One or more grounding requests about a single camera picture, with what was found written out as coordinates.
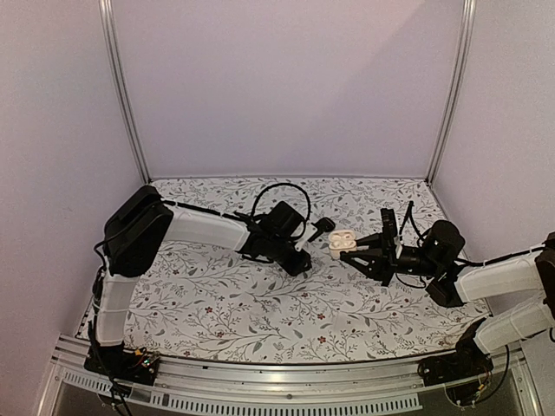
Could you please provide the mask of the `white round earbud case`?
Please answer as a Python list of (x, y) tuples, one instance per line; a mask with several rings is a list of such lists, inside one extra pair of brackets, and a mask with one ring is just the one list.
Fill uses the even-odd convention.
[(329, 252), (334, 260), (339, 260), (342, 252), (356, 250), (356, 234), (352, 230), (337, 230), (329, 234)]

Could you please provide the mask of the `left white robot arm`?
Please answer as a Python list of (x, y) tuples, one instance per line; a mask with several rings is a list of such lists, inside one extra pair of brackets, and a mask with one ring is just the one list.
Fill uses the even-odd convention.
[(279, 201), (266, 213), (225, 213), (167, 199), (151, 185), (142, 186), (104, 225), (103, 239), (93, 247), (101, 259), (94, 283), (95, 316), (89, 339), (96, 363), (111, 376), (129, 367), (127, 354), (117, 347), (132, 295), (139, 279), (168, 244), (213, 246), (258, 263), (274, 263), (290, 276), (311, 266), (305, 249), (317, 228), (311, 214), (299, 213)]

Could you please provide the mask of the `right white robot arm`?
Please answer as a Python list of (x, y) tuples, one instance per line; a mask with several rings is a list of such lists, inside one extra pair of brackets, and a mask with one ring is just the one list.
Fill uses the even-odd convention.
[(554, 327), (554, 236), (528, 250), (488, 261), (461, 259), (465, 239), (447, 220), (437, 220), (418, 236), (402, 243), (402, 227), (391, 209), (382, 209), (380, 232), (358, 238), (353, 231), (331, 233), (330, 254), (384, 286), (396, 275), (425, 279), (422, 288), (443, 308), (458, 308), (478, 299), (533, 290), (535, 296), (509, 310), (473, 324), (457, 343), (448, 370), (466, 378), (490, 354), (514, 341)]

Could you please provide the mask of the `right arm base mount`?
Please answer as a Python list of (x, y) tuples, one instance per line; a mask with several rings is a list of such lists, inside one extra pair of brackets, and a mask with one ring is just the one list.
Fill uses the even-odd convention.
[(433, 355), (419, 361), (417, 373), (425, 386), (462, 380), (493, 370), (489, 353), (483, 353), (474, 341), (478, 328), (485, 320), (482, 318), (465, 330), (453, 353)]

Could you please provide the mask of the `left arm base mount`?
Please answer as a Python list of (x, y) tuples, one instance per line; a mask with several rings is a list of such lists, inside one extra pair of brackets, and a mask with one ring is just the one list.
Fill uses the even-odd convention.
[(160, 355), (140, 348), (126, 350), (124, 345), (102, 347), (91, 343), (84, 368), (91, 373), (106, 375), (116, 380), (124, 380), (152, 386), (158, 374)]

